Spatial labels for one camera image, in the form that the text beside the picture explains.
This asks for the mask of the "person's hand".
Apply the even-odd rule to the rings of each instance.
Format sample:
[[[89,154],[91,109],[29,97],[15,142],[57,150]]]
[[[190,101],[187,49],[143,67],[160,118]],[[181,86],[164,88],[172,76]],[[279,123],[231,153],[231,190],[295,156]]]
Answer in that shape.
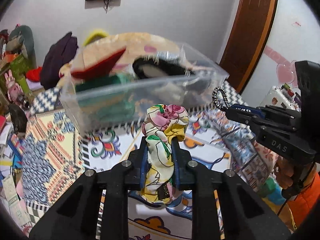
[[[278,159],[274,166],[274,174],[276,176],[276,181],[283,189],[287,189],[293,184],[293,180],[291,178],[294,173],[293,168],[293,163],[281,156],[278,156]]]

